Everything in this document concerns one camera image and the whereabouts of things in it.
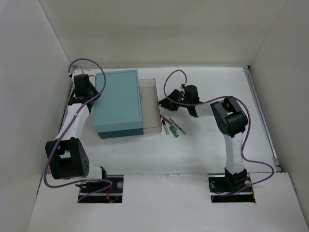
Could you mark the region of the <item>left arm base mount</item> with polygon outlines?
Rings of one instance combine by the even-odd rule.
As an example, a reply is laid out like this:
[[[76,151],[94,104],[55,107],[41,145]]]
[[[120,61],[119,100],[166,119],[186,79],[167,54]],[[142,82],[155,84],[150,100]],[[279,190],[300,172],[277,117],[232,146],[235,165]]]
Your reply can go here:
[[[124,176],[110,175],[109,182],[83,182],[79,188],[77,203],[122,203]]]

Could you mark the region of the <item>red white makeup pencil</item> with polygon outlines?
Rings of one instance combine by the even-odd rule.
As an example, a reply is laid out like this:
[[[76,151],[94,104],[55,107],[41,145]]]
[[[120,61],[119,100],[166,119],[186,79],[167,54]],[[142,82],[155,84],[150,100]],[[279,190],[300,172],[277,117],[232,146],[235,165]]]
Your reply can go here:
[[[162,114],[160,114],[160,117],[162,120],[164,120],[166,123],[172,125],[172,122],[170,122],[165,116],[163,116]]]

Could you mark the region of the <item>green tube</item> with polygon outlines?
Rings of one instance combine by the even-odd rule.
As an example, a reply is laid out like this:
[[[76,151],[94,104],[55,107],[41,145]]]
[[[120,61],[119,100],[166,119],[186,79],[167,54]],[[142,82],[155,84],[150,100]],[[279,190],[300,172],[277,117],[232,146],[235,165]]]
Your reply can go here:
[[[173,125],[170,125],[169,129],[176,138],[179,137],[179,134],[177,133],[177,130]]]

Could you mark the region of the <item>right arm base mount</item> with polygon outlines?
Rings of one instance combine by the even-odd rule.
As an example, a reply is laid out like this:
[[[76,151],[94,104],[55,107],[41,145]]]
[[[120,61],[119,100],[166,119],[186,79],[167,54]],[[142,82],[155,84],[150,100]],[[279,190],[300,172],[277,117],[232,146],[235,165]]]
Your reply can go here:
[[[251,183],[249,175],[245,180],[236,184],[235,187],[229,187],[224,175],[210,175],[209,189],[212,203],[255,203],[255,196],[252,187],[240,191],[240,189]]]

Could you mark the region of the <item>teal makeup organizer box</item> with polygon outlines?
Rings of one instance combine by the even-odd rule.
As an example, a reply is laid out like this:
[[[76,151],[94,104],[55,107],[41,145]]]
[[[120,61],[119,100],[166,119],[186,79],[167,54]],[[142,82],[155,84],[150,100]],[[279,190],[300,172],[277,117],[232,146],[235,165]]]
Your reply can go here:
[[[96,74],[101,96],[94,102],[93,128],[101,139],[143,135],[140,85],[137,70]]]

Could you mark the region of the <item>black silver makeup pencil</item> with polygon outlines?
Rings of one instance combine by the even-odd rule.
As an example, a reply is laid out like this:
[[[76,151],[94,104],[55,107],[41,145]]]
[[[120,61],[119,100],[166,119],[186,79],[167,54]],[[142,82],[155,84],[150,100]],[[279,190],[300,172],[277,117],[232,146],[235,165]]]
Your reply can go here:
[[[163,128],[164,128],[164,131],[165,131],[166,135],[169,135],[169,130],[168,130],[167,126],[166,126],[166,122],[165,122],[164,119],[162,119],[162,125],[163,125]]]

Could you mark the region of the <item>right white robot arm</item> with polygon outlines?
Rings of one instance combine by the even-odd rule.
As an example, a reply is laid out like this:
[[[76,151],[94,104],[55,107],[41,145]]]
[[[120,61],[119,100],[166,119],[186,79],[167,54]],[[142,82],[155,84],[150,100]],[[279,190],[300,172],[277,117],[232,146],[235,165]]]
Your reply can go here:
[[[184,107],[189,115],[195,118],[213,116],[219,131],[224,136],[226,164],[224,177],[216,177],[211,181],[210,189],[216,193],[234,192],[245,184],[248,177],[241,156],[241,146],[248,118],[235,97],[228,96],[221,101],[204,103],[200,101],[196,86],[182,85],[182,90],[173,90],[158,104],[170,111]]]

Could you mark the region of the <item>grey makeup pencil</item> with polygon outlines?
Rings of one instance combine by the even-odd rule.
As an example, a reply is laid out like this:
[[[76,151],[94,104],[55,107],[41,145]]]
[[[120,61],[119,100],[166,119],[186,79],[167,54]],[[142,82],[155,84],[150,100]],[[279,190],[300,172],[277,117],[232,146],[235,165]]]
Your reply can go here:
[[[172,122],[172,124],[179,129],[184,135],[186,135],[186,132],[170,117],[169,120]]]

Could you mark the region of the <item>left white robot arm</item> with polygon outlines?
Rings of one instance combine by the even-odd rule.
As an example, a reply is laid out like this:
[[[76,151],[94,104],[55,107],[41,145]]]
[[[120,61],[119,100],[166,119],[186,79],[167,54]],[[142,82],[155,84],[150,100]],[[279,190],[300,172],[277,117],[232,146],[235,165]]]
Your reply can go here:
[[[56,138],[45,145],[48,168],[55,180],[85,179],[92,182],[96,192],[108,188],[108,176],[103,167],[90,163],[81,142],[84,124],[98,94],[95,77],[79,74],[72,78],[73,91],[69,97],[67,114]]]

